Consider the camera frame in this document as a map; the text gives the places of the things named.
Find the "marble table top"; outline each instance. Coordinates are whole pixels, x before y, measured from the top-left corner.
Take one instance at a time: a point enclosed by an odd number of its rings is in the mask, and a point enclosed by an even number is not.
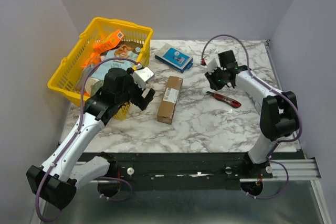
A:
[[[154,58],[165,43],[194,57],[194,66],[180,73]],[[149,67],[155,73],[151,88],[156,91],[154,100],[145,111],[131,106],[124,121],[110,120],[108,125],[91,141],[85,152],[246,152],[260,134],[259,114],[246,93],[238,88],[219,91],[236,99],[242,106],[233,109],[206,95],[209,83],[200,65],[204,40],[152,40]],[[244,41],[254,73],[276,87],[276,81],[262,41]],[[240,65],[246,56],[238,43],[216,40],[208,45],[205,55],[233,50]],[[172,125],[156,121],[164,87],[169,76],[183,78],[183,87]],[[71,105],[61,141],[70,132],[79,115],[79,108]],[[294,152],[298,143],[281,144],[276,151]]]

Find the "cardboard box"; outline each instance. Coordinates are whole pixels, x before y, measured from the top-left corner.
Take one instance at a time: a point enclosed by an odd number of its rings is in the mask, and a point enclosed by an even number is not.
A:
[[[163,97],[157,114],[157,121],[172,124],[177,100],[182,89],[183,79],[170,76],[164,89]]]

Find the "red utility knife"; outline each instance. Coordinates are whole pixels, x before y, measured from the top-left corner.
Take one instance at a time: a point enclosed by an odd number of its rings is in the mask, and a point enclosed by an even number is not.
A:
[[[213,93],[213,92],[210,92],[210,91],[207,91],[206,92],[207,94],[209,95],[212,95],[216,100],[218,101],[222,101],[222,102],[225,102],[227,104],[229,104],[231,107],[234,107],[235,109],[239,108],[242,104],[230,97],[226,97],[222,94],[218,94],[218,93]]]

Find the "yellow plastic crate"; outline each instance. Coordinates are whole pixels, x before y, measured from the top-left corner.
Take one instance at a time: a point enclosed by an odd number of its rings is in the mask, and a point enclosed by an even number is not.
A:
[[[117,29],[120,29],[124,33],[123,41],[133,41],[143,44],[137,61],[145,67],[148,66],[150,41],[153,35],[152,28],[117,19],[96,17],[79,36],[79,41],[68,57],[61,61],[58,69],[48,82],[48,88],[61,93],[68,100],[79,106],[80,92],[74,90],[74,86],[80,77],[82,66],[93,52],[94,45]],[[114,118],[119,120],[125,119],[129,107],[129,104],[124,105]]]

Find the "purple cable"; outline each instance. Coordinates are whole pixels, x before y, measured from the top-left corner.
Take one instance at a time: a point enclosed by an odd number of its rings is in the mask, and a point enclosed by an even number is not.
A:
[[[103,198],[105,198],[107,200],[110,200],[110,201],[125,201],[125,200],[129,199],[131,197],[131,195],[133,194],[133,187],[131,186],[131,184],[128,181],[126,181],[124,179],[121,179],[121,178],[110,178],[110,177],[99,177],[99,178],[100,179],[115,180],[115,181],[123,182],[126,185],[128,185],[129,188],[131,189],[130,193],[125,198],[122,198],[122,199],[113,199],[113,198],[110,198],[110,197],[106,197],[104,194],[101,194],[100,192],[98,192],[99,195],[100,195],[100,197],[103,197]]]
[[[135,65],[137,64],[140,64],[139,62],[136,62],[134,60],[131,60],[131,59],[127,59],[127,58],[109,58],[109,59],[106,59],[106,60],[103,60],[101,61],[100,63],[98,63],[95,68],[91,69],[91,71],[88,73],[88,75],[85,77],[84,79],[84,82],[83,82],[83,86],[82,86],[82,89],[80,91],[80,114],[79,114],[79,123],[78,123],[78,127],[77,127],[77,130],[75,131],[75,133],[73,134],[73,136],[71,137],[71,139],[69,140],[69,142],[64,146],[64,148],[60,151],[60,153],[56,156],[56,158],[54,159],[54,161],[52,162],[53,163],[53,166],[50,166],[48,168],[48,170],[46,171],[46,173],[44,174],[38,188],[37,188],[37,191],[36,191],[36,198],[35,198],[35,208],[36,208],[36,213],[37,213],[37,216],[40,218],[41,221],[44,221],[44,222],[52,222],[54,220],[56,220],[62,211],[60,211],[58,213],[57,216],[51,218],[51,219],[48,219],[48,218],[45,218],[42,213],[41,213],[41,209],[40,209],[40,205],[39,205],[39,199],[40,199],[40,195],[41,195],[41,191],[42,191],[42,187],[45,183],[45,181],[47,180],[47,177],[48,175],[50,174],[51,170],[56,166],[57,162],[59,161],[59,159],[62,157],[62,155],[64,154],[64,152],[70,147],[70,145],[73,143],[73,141],[75,140],[76,136],[78,135],[78,132],[80,132],[80,129],[82,127],[82,123],[83,123],[83,115],[84,115],[84,101],[83,101],[83,97],[84,97],[84,86],[88,80],[88,78],[93,74],[93,72],[96,70],[97,67],[99,67],[100,65],[104,64],[105,62],[107,61],[110,61],[110,60],[125,60],[125,61],[130,61],[132,63],[134,63]]]
[[[295,111],[295,114],[297,115],[298,117],[298,120],[299,120],[299,133],[296,137],[294,137],[293,139],[290,139],[290,140],[279,140],[278,141],[278,144],[279,143],[290,143],[290,142],[294,142],[296,141],[297,139],[299,139],[299,137],[302,135],[302,118],[299,114],[299,111],[298,109],[295,107],[295,105],[287,98],[285,97],[283,94],[281,94],[280,92],[276,91],[273,89],[272,86],[268,85],[267,83],[265,83],[264,81],[260,80],[258,77],[256,77],[255,75],[252,74],[251,72],[251,69],[250,69],[250,61],[249,61],[249,57],[248,57],[248,52],[247,52],[247,49],[246,47],[244,46],[243,42],[240,41],[238,38],[236,38],[235,36],[232,36],[232,35],[229,35],[229,34],[220,34],[220,35],[216,35],[215,37],[212,37],[204,46],[203,48],[203,51],[202,51],[202,55],[201,55],[201,59],[204,58],[204,52],[205,52],[205,49],[207,47],[207,45],[209,45],[209,43],[218,38],[218,37],[229,37],[229,38],[232,38],[234,40],[236,40],[243,48],[243,50],[245,51],[245,54],[246,54],[246,62],[247,62],[247,71],[248,71],[248,74],[253,78],[255,79],[258,83],[260,83],[262,86],[264,86],[266,89],[268,89],[270,92],[273,92],[274,94],[280,96],[281,98],[283,98],[286,102],[289,103],[289,105],[293,108],[293,110]]]
[[[270,161],[270,163],[275,163],[275,164],[281,165],[281,166],[283,167],[283,169],[285,170],[285,173],[286,173],[286,182],[285,182],[284,187],[283,187],[278,193],[276,193],[276,194],[274,194],[274,195],[271,195],[271,196],[260,197],[260,196],[253,196],[253,195],[251,195],[251,194],[249,194],[249,193],[246,194],[247,196],[249,196],[249,197],[251,197],[251,198],[253,198],[253,199],[273,199],[273,198],[275,198],[275,197],[277,197],[277,196],[280,196],[281,194],[284,193],[285,189],[286,189],[287,186],[288,186],[288,181],[289,181],[288,170],[287,170],[287,169],[285,168],[285,166],[284,166],[282,163],[280,163],[280,162],[273,161],[273,160],[269,160],[269,161]]]

